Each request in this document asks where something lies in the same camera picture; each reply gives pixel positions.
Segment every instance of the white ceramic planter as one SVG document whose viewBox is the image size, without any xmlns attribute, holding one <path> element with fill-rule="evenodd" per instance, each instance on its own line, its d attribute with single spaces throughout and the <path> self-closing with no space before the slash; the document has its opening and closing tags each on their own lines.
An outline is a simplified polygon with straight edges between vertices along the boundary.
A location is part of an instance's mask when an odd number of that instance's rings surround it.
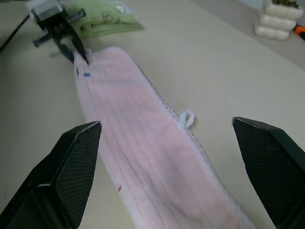
<svg viewBox="0 0 305 229">
<path fill-rule="evenodd" d="M 304 10 L 282 5 L 274 5 L 271 0 L 264 1 L 264 7 L 254 23 L 254 34 L 284 41 L 289 32 L 295 27 L 296 20 L 300 19 Z"/>
</svg>

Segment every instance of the striped towel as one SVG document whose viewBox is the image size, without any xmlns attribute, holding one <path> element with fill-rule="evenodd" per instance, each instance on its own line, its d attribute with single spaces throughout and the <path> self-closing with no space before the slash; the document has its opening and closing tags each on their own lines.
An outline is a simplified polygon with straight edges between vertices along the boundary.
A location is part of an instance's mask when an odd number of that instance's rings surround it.
<svg viewBox="0 0 305 229">
<path fill-rule="evenodd" d="M 101 120 L 99 154 L 137 229 L 252 229 L 202 148 L 119 48 L 76 54 L 79 99 Z"/>
</svg>

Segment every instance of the towel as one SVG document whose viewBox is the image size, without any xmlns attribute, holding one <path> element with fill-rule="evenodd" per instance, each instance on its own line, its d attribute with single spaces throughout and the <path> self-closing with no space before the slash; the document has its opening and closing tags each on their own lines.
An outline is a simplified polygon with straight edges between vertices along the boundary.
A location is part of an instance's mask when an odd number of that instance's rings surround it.
<svg viewBox="0 0 305 229">
<path fill-rule="evenodd" d="M 192 117 L 179 118 L 123 50 L 89 59 L 75 57 L 78 96 L 87 122 L 102 121 L 99 154 L 135 228 L 254 228 L 188 130 Z"/>
</svg>

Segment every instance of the potted plant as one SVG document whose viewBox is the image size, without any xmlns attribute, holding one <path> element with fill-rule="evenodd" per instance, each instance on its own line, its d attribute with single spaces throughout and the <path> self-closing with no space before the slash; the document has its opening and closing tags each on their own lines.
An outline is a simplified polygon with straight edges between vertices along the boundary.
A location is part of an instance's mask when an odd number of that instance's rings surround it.
<svg viewBox="0 0 305 229">
<path fill-rule="evenodd" d="M 263 10 L 254 24 L 254 33 L 257 36 L 286 40 L 303 12 L 296 1 L 265 0 Z"/>
</svg>

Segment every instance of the table surface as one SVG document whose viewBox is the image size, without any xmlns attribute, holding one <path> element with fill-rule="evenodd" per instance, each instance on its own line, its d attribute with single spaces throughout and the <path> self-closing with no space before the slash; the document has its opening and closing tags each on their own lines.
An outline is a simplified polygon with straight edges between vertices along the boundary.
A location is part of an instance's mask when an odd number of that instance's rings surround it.
<svg viewBox="0 0 305 229">
<path fill-rule="evenodd" d="M 305 149 L 304 70 L 192 1 L 124 2 L 145 30 L 85 39 L 85 46 L 125 49 L 177 114 L 192 110 L 191 131 L 221 182 L 258 228 L 273 229 L 246 174 L 231 119 L 282 128 Z M 26 14 L 22 3 L 0 5 L 0 43 Z M 0 54 L 0 197 L 8 199 L 59 136 L 84 122 L 73 66 L 52 42 L 33 47 L 41 35 L 28 22 Z M 100 160 L 81 227 L 88 225 L 132 228 Z"/>
</svg>

